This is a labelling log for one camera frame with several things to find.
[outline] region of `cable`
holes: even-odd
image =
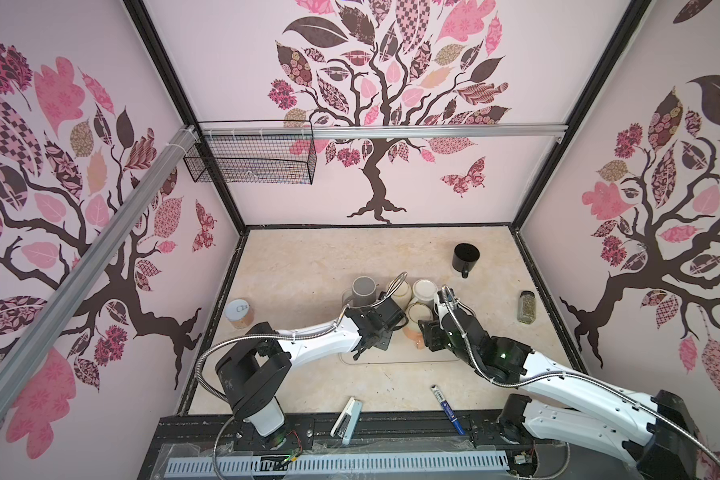
[[[219,480],[226,480],[226,478],[224,478],[224,475],[221,474],[221,471],[219,470],[219,465],[216,463],[216,450],[219,448],[219,439],[221,438],[221,434],[224,433],[224,430],[226,430],[226,428],[230,426],[232,420],[234,419],[235,415],[232,414],[232,416],[221,427],[221,430],[219,430],[219,435],[216,436],[216,440],[213,443],[213,451],[211,452],[211,465],[213,466],[213,473],[216,474]]]
[[[521,477],[519,475],[516,476],[518,480],[555,480],[560,475],[563,475],[565,471],[568,469],[568,464],[570,463],[570,445],[566,442],[565,444],[565,462],[563,462],[563,466],[560,467],[560,470],[553,473],[552,475],[547,475],[546,477],[535,477],[533,475],[529,475],[527,477]],[[539,466],[541,465],[541,460],[538,461],[538,465],[536,467],[536,471],[539,471]]]
[[[392,281],[391,285],[394,285],[394,287],[391,287],[389,289],[389,292],[387,292],[386,295],[384,295],[383,298],[381,298],[378,302],[371,304],[371,307],[374,307],[376,305],[380,305],[384,300],[391,297],[392,294],[400,288],[400,285],[405,282],[405,277],[408,275],[408,272],[402,272],[399,275],[397,275],[394,280]],[[225,402],[229,402],[227,400],[226,395],[224,395],[219,390],[213,388],[213,386],[208,383],[208,381],[202,376],[202,368],[206,364],[206,360],[208,360],[208,357],[217,351],[218,349],[222,349],[225,346],[230,346],[233,343],[237,343],[241,340],[248,340],[248,339],[258,339],[258,340],[288,340],[291,342],[296,342],[299,340],[314,340],[317,338],[320,338],[321,336],[327,335],[330,332],[335,332],[339,325],[341,325],[342,320],[344,319],[344,313],[346,312],[347,308],[349,308],[349,305],[344,305],[342,308],[342,312],[338,314],[338,318],[334,320],[333,324],[330,325],[327,329],[325,329],[322,332],[318,333],[310,333],[310,334],[304,334],[304,335],[282,335],[279,333],[247,333],[242,336],[238,336],[229,340],[224,340],[223,342],[219,342],[209,348],[208,350],[204,351],[198,358],[197,362],[195,362],[195,380],[197,380],[197,383],[205,390],[210,392],[211,395],[213,395],[216,398],[220,398],[221,400],[224,400]]]
[[[656,410],[653,410],[652,408],[644,406],[642,403],[638,402],[634,398],[624,395],[622,392],[619,392],[618,390],[616,390],[612,386],[608,385],[607,383],[601,382],[600,380],[595,379],[591,376],[584,375],[584,374],[578,373],[578,372],[564,372],[563,370],[557,370],[556,372],[540,373],[540,374],[532,376],[528,379],[522,380],[520,382],[514,382],[514,383],[497,382],[495,379],[489,377],[488,374],[483,372],[483,370],[480,368],[480,365],[475,361],[474,353],[472,352],[472,345],[470,344],[469,338],[467,338],[467,332],[464,331],[464,328],[461,326],[461,323],[456,318],[456,314],[454,313],[451,303],[457,304],[458,302],[451,295],[451,291],[447,285],[443,285],[442,293],[444,295],[445,308],[448,309],[448,313],[451,314],[451,318],[453,319],[453,322],[456,325],[456,328],[458,328],[459,333],[461,333],[461,338],[464,339],[464,345],[467,347],[467,353],[469,354],[469,359],[472,361],[472,366],[474,366],[475,370],[480,374],[480,376],[482,376],[484,379],[488,380],[490,383],[493,383],[494,385],[499,386],[504,389],[516,389],[516,388],[519,388],[522,386],[526,386],[533,382],[538,382],[539,380],[552,378],[552,377],[558,377],[558,376],[572,377],[575,379],[583,380],[585,382],[591,383],[592,385],[598,386],[599,388],[604,389],[607,392],[614,394],[615,396],[624,400],[624,402],[631,404],[634,408],[643,410],[644,412],[647,412],[649,415],[656,417],[656,419],[661,420],[662,422],[667,424],[670,428],[672,428],[673,430],[675,430],[682,436],[686,437],[687,439],[691,440],[691,443],[693,443],[696,447],[698,447],[699,450],[701,450],[702,452],[704,452],[705,454],[710,456],[710,458],[714,461],[714,463],[717,464],[718,467],[720,467],[720,459],[712,452],[712,450],[710,450],[708,447],[704,446],[695,436],[693,436],[691,433],[686,431],[683,427],[677,425],[669,418],[664,417],[663,415],[658,413]]]

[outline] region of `butterfly decal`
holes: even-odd
[[[472,164],[465,176],[462,177],[461,175],[446,175],[440,180],[445,182],[446,185],[450,185],[451,187],[453,187],[454,192],[464,198],[464,192],[469,190],[470,185],[472,187],[477,187],[480,185],[481,187],[485,188],[485,185],[483,185],[483,181],[485,181],[485,175],[481,173],[484,168],[485,157],[482,157]]]
[[[197,212],[197,219],[200,220],[200,226],[202,229],[195,235],[195,240],[192,242],[192,252],[197,252],[201,248],[211,248],[213,246],[213,226],[216,224],[216,220],[213,219],[211,214],[206,213],[204,206],[200,205],[200,202],[195,200],[195,211]]]

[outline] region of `marker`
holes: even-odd
[[[451,420],[451,423],[454,424],[454,427],[456,427],[456,431],[459,435],[466,435],[464,433],[464,429],[461,427],[461,423],[458,422],[458,418],[456,418],[456,415],[454,415],[454,411],[451,410],[451,406],[448,404],[448,402],[445,400],[445,397],[443,396],[443,393],[440,391],[438,386],[432,385],[432,393],[434,394],[434,398],[440,402],[440,407],[442,407],[443,412],[445,412],[445,415],[448,417],[448,420]]]

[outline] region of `black wire mesh basket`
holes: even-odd
[[[184,163],[195,182],[312,184],[317,153],[308,120],[201,122]]]

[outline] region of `beige marble tabletop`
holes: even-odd
[[[467,279],[451,266],[461,242],[480,249]],[[427,278],[450,285],[492,336],[508,336],[570,365],[541,302],[533,324],[515,319],[520,292],[536,289],[505,226],[253,230],[229,300],[248,300],[254,322],[269,322],[275,330],[300,328],[335,319],[342,292],[357,276],[386,286],[404,270],[409,283]],[[244,332],[223,317],[213,343]],[[217,389],[213,367],[225,351],[214,352],[204,370]],[[276,398],[284,412],[339,412],[350,396],[362,400],[366,412],[435,410],[434,383],[453,409],[502,408],[514,392],[492,386],[463,362],[347,365],[331,355],[291,370]],[[191,415],[229,412],[225,402],[197,389]]]

